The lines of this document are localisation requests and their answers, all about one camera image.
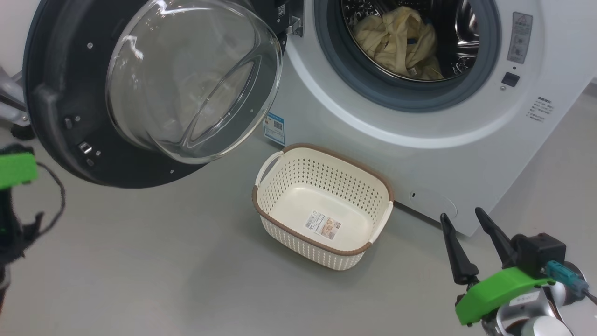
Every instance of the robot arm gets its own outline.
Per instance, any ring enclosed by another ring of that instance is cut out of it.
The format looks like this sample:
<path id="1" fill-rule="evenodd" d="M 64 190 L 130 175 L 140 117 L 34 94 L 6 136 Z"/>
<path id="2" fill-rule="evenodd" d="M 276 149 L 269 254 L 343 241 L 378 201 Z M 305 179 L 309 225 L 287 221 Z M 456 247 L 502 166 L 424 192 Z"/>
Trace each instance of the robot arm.
<path id="1" fill-rule="evenodd" d="M 45 227 L 41 228 L 44 214 L 35 215 L 31 224 L 22 224 L 13 210 L 11 189 L 15 185 L 31 182 L 38 177 L 38 166 L 50 173 L 60 187 L 61 206 L 58 213 Z M 24 256 L 24 251 L 56 224 L 65 208 L 64 186 L 46 165 L 37 163 L 33 149 L 22 145 L 11 145 L 0 149 L 0 311 L 4 295 L 10 284 L 8 265 Z"/>
<path id="2" fill-rule="evenodd" d="M 475 213 L 490 235 L 502 270 L 479 281 L 446 214 L 440 220 L 454 282 L 467 285 L 456 301 L 462 325 L 481 322 L 490 336 L 573 336 L 559 309 L 589 297 L 582 272 L 564 261 L 566 245 L 548 234 L 509 239 L 481 208 Z"/>

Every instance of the brown basket rim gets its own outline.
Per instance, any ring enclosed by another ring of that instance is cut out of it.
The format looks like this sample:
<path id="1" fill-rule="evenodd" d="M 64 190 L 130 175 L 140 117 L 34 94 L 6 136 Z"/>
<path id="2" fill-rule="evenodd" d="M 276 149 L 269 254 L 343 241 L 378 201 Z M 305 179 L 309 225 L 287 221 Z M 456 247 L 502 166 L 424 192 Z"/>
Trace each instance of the brown basket rim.
<path id="1" fill-rule="evenodd" d="M 349 163 L 371 175 L 373 175 L 375 178 L 377 178 L 379 181 L 381 181 L 383 183 L 383 185 L 386 187 L 387 192 L 388 192 L 388 196 L 390 201 L 394 200 L 394 192 L 392 189 L 392 185 L 390 184 L 390 182 L 387 180 L 387 178 L 385 178 L 383 175 L 379 174 L 378 172 L 376 172 L 375 170 L 367 167 L 366 165 L 355 161 L 351 158 L 345 157 L 341 154 L 338 154 L 334 151 L 330 151 L 329 149 L 320 147 L 320 146 L 316 146 L 316 145 L 311 145 L 310 143 L 296 143 L 294 145 L 290 145 L 285 147 L 282 152 L 283 153 L 287 153 L 293 149 L 298 149 L 298 148 L 307 148 L 307 149 L 312 149 L 314 151 L 318 151 L 318 152 L 322 152 L 324 154 L 327 154 L 329 156 L 335 157 L 341 161 L 344 161 L 346 163 Z M 364 244 L 361 248 L 356 249 L 356 250 L 352 250 L 352 251 L 341 251 L 338 249 L 334 249 L 331 248 L 325 244 L 322 244 L 320 242 L 316 242 L 311 238 L 308 238 L 294 230 L 292 230 L 291 228 L 287 227 L 286 225 L 280 223 L 279 221 L 275 220 L 273 217 L 271 217 L 270 215 L 268 215 L 265 211 L 263 211 L 263 209 L 259 206 L 259 204 L 257 203 L 257 191 L 259 190 L 258 186 L 253 186 L 253 193 L 252 193 L 252 198 L 253 198 L 253 206 L 255 207 L 255 209 L 257 209 L 257 212 L 259 213 L 259 215 L 261 215 L 262 217 L 264 217 L 265 219 L 267 219 L 269 222 L 273 223 L 275 226 L 281 228 L 282 230 L 286 231 L 287 233 L 293 235 L 294 237 L 303 240 L 311 245 L 314 245 L 320 249 L 323 249 L 327 252 L 336 254 L 336 255 L 340 255 L 340 256 L 354 256 L 354 255 L 359 255 L 363 252 L 365 252 L 367 249 L 369 249 L 371 247 L 371 242 L 366 242 L 366 244 Z"/>

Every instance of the control button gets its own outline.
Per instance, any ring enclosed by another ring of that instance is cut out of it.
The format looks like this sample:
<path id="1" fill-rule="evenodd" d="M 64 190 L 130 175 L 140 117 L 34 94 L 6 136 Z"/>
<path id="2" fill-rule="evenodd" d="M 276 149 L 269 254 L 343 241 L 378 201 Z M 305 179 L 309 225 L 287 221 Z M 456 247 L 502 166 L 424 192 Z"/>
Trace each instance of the control button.
<path id="1" fill-rule="evenodd" d="M 521 79 L 519 75 L 515 75 L 511 72 L 506 72 L 504 75 L 504 79 L 501 80 L 502 83 L 505 85 L 509 85 L 511 87 L 515 87 L 518 84 L 518 80 Z"/>
<path id="2" fill-rule="evenodd" d="M 83 152 L 83 154 L 87 155 L 87 154 L 91 153 L 91 151 L 93 150 L 93 147 L 91 147 L 91 145 L 86 142 L 82 142 L 79 145 L 79 149 Z"/>

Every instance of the basket handle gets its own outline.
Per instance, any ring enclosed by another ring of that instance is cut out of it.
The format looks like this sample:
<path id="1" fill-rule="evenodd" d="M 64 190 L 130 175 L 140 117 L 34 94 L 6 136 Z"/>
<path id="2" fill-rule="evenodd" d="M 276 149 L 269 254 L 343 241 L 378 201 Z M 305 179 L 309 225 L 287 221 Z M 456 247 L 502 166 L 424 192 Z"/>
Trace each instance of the basket handle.
<path id="1" fill-rule="evenodd" d="M 255 179 L 255 185 L 259 186 L 259 184 L 267 177 L 267 175 L 265 174 L 267 168 L 269 167 L 270 164 L 272 164 L 272 162 L 274 160 L 276 160 L 277 158 L 279 158 L 280 156 L 284 155 L 283 151 L 279 151 L 276 153 L 273 153 L 272 156 L 270 156 L 265 163 L 263 164 L 263 166 L 261 167 L 261 169 L 259 170 L 259 174 L 257 174 L 257 179 Z M 276 164 L 268 171 L 271 172 L 277 165 L 279 162 L 276 162 Z"/>
<path id="2" fill-rule="evenodd" d="M 381 231 L 386 226 L 387 220 L 390 218 L 390 215 L 392 214 L 393 210 L 394 210 L 394 202 L 393 202 L 393 200 L 391 200 L 390 203 L 387 205 L 386 211 L 383 213 L 383 216 L 381 217 L 381 220 L 380 220 L 380 223 L 384 223 L 384 225 L 377 226 L 376 230 L 371 235 L 371 239 L 369 239 L 369 242 L 371 242 L 373 244 L 377 240 L 377 238 L 381 234 Z"/>

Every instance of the white basket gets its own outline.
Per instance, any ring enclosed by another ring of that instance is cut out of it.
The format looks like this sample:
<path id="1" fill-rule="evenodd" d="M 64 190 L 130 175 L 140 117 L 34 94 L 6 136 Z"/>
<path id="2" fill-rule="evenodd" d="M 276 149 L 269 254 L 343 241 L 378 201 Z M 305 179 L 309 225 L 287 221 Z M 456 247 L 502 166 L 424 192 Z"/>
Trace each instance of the white basket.
<path id="1" fill-rule="evenodd" d="M 253 187 L 253 204 L 272 237 L 338 271 L 356 265 L 375 242 L 393 199 L 378 173 L 304 143 L 267 159 Z"/>

